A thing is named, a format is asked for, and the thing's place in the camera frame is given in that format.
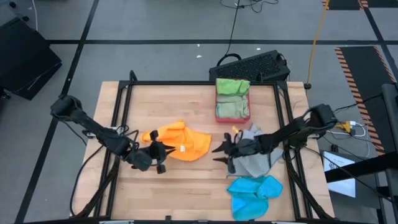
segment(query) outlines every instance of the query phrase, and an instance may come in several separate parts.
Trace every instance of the white paper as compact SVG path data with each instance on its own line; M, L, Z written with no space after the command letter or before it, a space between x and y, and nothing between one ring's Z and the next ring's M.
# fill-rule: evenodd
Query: white paper
M355 162L343 157L334 155L330 152L324 152L323 156L330 159L339 167L354 164ZM323 170L326 172L328 170L336 169L337 166L329 162L327 159L323 159ZM328 188L331 191L347 195L355 198L355 179L341 180L337 182L328 183Z

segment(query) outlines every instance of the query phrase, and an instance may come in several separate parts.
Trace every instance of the yellow cable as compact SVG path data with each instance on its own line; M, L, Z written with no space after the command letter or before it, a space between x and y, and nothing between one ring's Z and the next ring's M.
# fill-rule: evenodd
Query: yellow cable
M321 20L320 20L319 25L318 25L318 30L317 30L317 33L315 34L315 39L313 40L313 44L312 44L312 48L311 48L311 55L310 55L310 64L308 65L307 84L310 83L313 52L314 52L315 46L316 46L316 44L317 44L319 32L321 31L321 27L322 27L322 25L323 25L323 20L325 20L326 9L327 9L328 6L329 6L329 1L330 1L330 0L327 0L327 1L326 1L325 7L323 8Z

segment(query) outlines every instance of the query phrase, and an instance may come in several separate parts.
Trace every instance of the black metal frame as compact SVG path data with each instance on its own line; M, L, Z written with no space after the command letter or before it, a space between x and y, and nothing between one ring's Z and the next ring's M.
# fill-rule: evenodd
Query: black metal frame
M124 109L123 109L121 125L124 125L127 122L127 114L129 111L132 88L134 85L214 85L214 84L215 83L211 82L211 81L137 81L136 76L134 75L133 72L131 72L129 81L120 81L119 82L119 87L118 87L118 92L116 95L116 102L115 102L115 106L114 106L113 118L112 118L111 125L116 126L116 121L118 120L118 114L119 114L119 110L120 110L121 96L122 96L122 93L123 93L123 90L125 89L125 87L127 87L127 94L126 94L126 101L125 101ZM287 91L286 82L252 82L251 85L253 85L253 86L258 86L258 85L259 86L272 86L273 87L274 95L275 95L275 102L276 102L276 110L277 110L278 119L279 119L279 125L280 125L280 127L283 127L285 125L285 121L284 121L284 117L283 117L282 105L281 105L280 96L279 96L279 89L281 89L283 91L283 96L284 96L284 100L285 100L285 105L286 105L286 109L287 109L287 115L288 115L289 122L291 122L293 120L293 112L292 112L292 107L290 104L290 98L289 98L289 93ZM287 142L284 142L284 147L286 149L289 148ZM295 151L295 153L296 153L295 156L296 156L298 174L306 186L300 151ZM102 184L104 179L106 178L106 174L109 169L110 158L111 158L110 152L107 151L106 156L104 158L103 169L101 172L100 184ZM285 158L290 161L291 158L290 158L289 152L285 153ZM111 186L109 189L109 197L108 197L108 203L106 206L106 214L105 214L106 217L109 217L109 218L111 217L111 214L112 214L113 200L114 200L114 194L115 194L115 190L116 190L116 181L117 181L116 179L114 179L111 182ZM290 176L289 176L289 187L290 187L290 194L292 197L292 206L293 206L294 216L295 216L295 219L297 220L297 219L301 218L300 209L299 209L299 201L297 198L297 190L296 190L295 182L294 182L293 178L291 178ZM307 217L312 218L311 206L305 197L303 197L303 199L304 199L304 204L305 204L306 215L307 215ZM100 200L98 200L98 203L96 204L94 217L98 217L100 215L101 205L102 205L102 198L100 198ZM159 221L155 221L155 220L135 220L134 221L134 223L137 223L137 222L154 223L154 222L159 222Z

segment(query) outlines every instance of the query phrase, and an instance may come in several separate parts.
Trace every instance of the gray cloth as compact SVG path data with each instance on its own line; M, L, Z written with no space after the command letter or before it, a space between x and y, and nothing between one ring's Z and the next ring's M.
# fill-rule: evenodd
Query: gray cloth
M249 130L243 130L242 139L254 139L255 136L264 134L261 129L256 125L252 124ZM271 153L271 167L276 161L278 161L283 154L283 149L275 148ZM251 156L244 156L233 159L235 165L235 173L228 175L233 176L250 176L258 178L262 175L266 175L270 170L268 163L268 155L255 154Z

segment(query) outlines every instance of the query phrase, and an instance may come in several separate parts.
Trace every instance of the red basket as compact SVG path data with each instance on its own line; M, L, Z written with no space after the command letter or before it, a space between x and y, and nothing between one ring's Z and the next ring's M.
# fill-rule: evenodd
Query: red basket
M216 106L217 106L217 88L216 88ZM215 116L216 116L216 122L217 123L238 123L238 124L244 124L247 121L250 120L250 115L251 115L251 110L250 110L250 92L248 91L248 110L249 110L249 116L246 118L242 119L235 119L235 118L218 118L217 117L217 112L216 109L214 110Z

